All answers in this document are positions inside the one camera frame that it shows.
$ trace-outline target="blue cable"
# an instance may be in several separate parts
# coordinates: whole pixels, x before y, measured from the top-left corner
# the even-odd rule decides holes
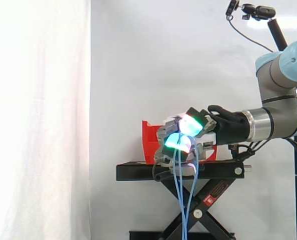
[[[185,218],[185,206],[184,206],[184,196],[183,196],[183,174],[182,174],[182,162],[181,162],[181,151],[178,150],[178,170],[179,170],[179,190],[181,196],[181,204],[183,206],[182,213],[182,239],[188,240],[187,222]]]
[[[181,141],[180,138],[181,138],[181,134],[179,136],[177,143],[180,143],[180,141]],[[192,202],[192,198],[193,198],[193,192],[196,187],[196,183],[198,181],[198,176],[199,176],[199,150],[197,148],[196,141],[193,137],[192,137],[192,141],[194,143],[194,148],[195,148],[195,162],[193,160],[193,163],[195,163],[196,173],[194,174],[194,179],[193,179],[191,191],[190,191],[189,198],[188,198],[186,212],[185,212],[185,207],[184,207],[184,196],[183,196],[183,175],[182,175],[182,164],[181,164],[181,151],[178,150],[179,182],[178,182],[177,175],[176,175],[176,152],[177,152],[176,149],[174,150],[174,154],[173,154],[174,184],[175,184],[179,207],[180,207],[181,216],[182,216],[182,240],[188,240],[187,227],[188,227],[188,221],[189,221],[189,215],[190,215],[191,202]]]
[[[185,239],[185,231],[184,231],[184,224],[185,224],[185,211],[184,211],[184,204],[183,204],[183,197],[181,196],[180,190],[179,190],[179,185],[178,185],[178,179],[177,179],[177,174],[176,174],[176,153],[177,151],[174,150],[173,154],[173,176],[174,176],[174,184],[176,188],[176,193],[177,193],[177,198],[178,198],[178,203],[180,207],[180,212],[182,215],[182,240],[187,240]]]
[[[186,209],[186,216],[185,216],[185,221],[186,224],[188,224],[189,222],[189,216],[190,216],[190,209],[191,209],[191,203],[192,203],[192,198],[193,198],[193,192],[194,189],[196,187],[197,181],[198,181],[198,177],[199,177],[199,149],[197,147],[197,143],[194,139],[194,137],[191,138],[193,140],[194,143],[194,148],[195,148],[195,166],[196,166],[196,173],[194,174],[194,180],[190,189],[190,193],[189,193],[189,198],[188,198],[188,203],[187,203],[187,209]]]

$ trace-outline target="white backdrop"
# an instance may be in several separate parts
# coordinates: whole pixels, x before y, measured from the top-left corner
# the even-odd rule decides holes
[[[162,230],[180,211],[161,184],[115,181],[117,164],[144,160],[141,120],[160,124],[191,106],[216,104],[237,111],[261,105],[255,60],[267,52],[231,29],[225,19],[228,3],[93,1],[92,239],[127,240],[129,230]],[[297,17],[297,1],[252,3],[275,7],[281,18]],[[254,27],[241,15],[236,12],[233,20],[241,31],[276,49],[267,28]],[[297,40],[296,25],[285,24],[283,30],[289,43]],[[225,147],[219,155],[229,157]],[[274,140],[247,163],[253,172],[234,183],[211,212],[240,240],[295,239],[292,147]]]
[[[90,1],[0,0],[0,240],[89,240]]]

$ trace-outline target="white curtain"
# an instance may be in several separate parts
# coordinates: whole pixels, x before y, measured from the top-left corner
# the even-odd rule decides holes
[[[89,240],[90,1],[0,0],[0,240]]]

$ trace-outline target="silver metal ring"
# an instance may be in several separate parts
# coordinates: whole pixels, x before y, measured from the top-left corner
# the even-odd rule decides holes
[[[257,142],[270,137],[271,119],[263,108],[244,110],[242,113],[246,116],[249,124],[247,141]]]

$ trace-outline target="green led light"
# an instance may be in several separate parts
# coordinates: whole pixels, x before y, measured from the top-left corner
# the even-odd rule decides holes
[[[172,133],[167,138],[165,146],[189,153],[192,145],[190,138],[186,135],[182,135],[179,141],[179,136],[179,133]]]
[[[203,126],[187,114],[183,116],[178,125],[180,132],[190,137],[195,137],[203,130]]]

